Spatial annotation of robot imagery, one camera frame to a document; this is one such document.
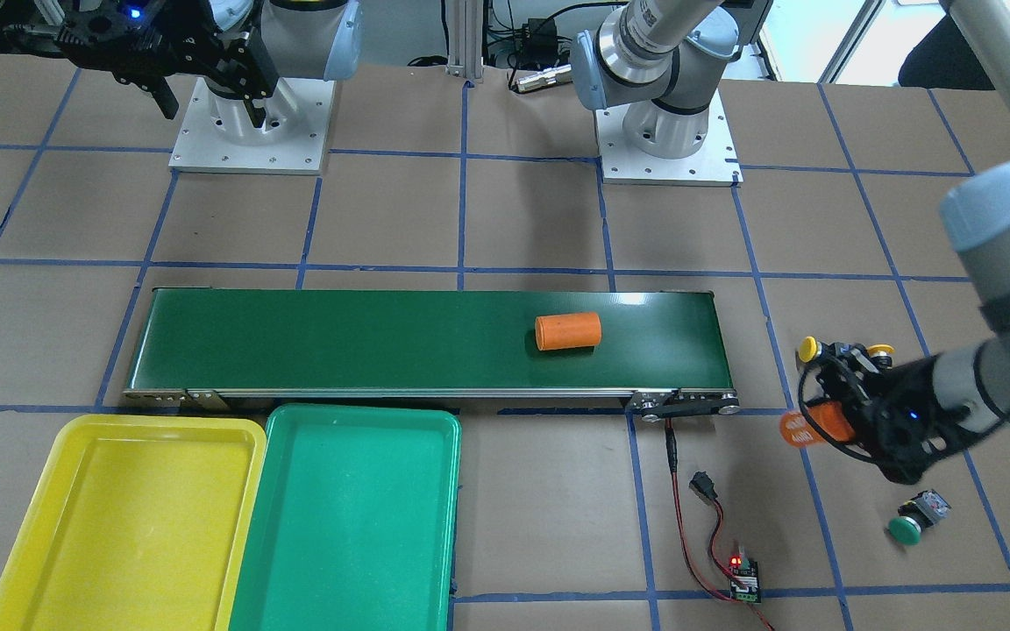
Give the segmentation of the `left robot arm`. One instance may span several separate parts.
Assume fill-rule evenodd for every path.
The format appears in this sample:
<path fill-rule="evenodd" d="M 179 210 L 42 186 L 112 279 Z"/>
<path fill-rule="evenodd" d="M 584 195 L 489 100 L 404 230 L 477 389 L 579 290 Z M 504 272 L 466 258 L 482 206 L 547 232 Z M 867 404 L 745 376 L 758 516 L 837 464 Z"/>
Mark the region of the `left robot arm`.
<path fill-rule="evenodd" d="M 943 8 L 1010 111 L 1010 1 Z M 629 107 L 624 128 L 642 152 L 684 159 L 698 147 L 691 124 L 705 118 L 736 51 L 735 21 L 717 1 L 629 1 L 574 37 L 574 91 L 589 110 Z M 822 395 L 783 416 L 794 446 L 824 441 L 911 485 L 1010 426 L 1010 161 L 950 190 L 939 216 L 992 336 L 898 366 L 882 346 L 806 338 L 801 379 L 816 375 Z"/>

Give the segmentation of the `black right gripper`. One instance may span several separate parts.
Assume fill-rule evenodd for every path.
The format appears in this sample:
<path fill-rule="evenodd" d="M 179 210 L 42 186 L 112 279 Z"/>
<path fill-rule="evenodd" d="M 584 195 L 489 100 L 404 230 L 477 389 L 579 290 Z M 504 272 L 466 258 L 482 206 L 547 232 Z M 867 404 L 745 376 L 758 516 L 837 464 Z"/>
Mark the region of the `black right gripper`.
<path fill-rule="evenodd" d="M 91 11 L 65 12 L 53 46 L 77 67 L 147 89 L 167 120 L 180 105 L 166 79 L 208 71 L 211 91 L 244 105 L 252 128 L 264 127 L 265 101 L 280 75 L 263 36 L 220 33 L 208 1 L 101 1 Z"/>

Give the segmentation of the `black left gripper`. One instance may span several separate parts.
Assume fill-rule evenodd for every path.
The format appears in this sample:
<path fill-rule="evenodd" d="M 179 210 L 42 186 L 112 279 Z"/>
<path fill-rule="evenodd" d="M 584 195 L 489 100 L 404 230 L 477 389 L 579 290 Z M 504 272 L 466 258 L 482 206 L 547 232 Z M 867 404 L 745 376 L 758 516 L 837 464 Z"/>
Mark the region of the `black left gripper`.
<path fill-rule="evenodd" d="M 817 382 L 842 405 L 862 459 L 895 484 L 915 485 L 941 460 L 971 447 L 965 408 L 946 410 L 934 389 L 938 357 L 881 369 L 864 346 L 825 346 Z"/>

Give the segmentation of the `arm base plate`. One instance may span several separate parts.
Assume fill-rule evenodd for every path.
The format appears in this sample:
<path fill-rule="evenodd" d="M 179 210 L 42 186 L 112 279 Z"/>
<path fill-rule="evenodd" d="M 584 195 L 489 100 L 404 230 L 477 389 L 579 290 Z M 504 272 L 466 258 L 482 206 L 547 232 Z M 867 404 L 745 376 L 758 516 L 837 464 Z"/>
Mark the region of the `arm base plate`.
<path fill-rule="evenodd" d="M 256 127 L 244 104 L 197 80 L 169 167 L 188 173 L 318 176 L 324 170 L 339 83 L 285 77 Z"/>
<path fill-rule="evenodd" d="M 719 91 L 691 116 L 655 103 L 597 110 L 594 131 L 608 184 L 730 187 L 744 181 Z"/>

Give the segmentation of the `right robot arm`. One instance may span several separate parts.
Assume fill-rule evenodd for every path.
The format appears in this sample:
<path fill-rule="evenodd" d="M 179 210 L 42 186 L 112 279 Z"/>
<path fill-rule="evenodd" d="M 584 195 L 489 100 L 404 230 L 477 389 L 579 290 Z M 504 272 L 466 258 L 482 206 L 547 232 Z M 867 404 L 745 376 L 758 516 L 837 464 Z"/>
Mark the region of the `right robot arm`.
<path fill-rule="evenodd" d="M 48 36 L 53 56 L 148 93 L 165 118 L 168 85 L 199 76 L 264 127 L 287 79 L 344 81 L 359 64 L 357 1 L 95 1 L 74 4 Z"/>

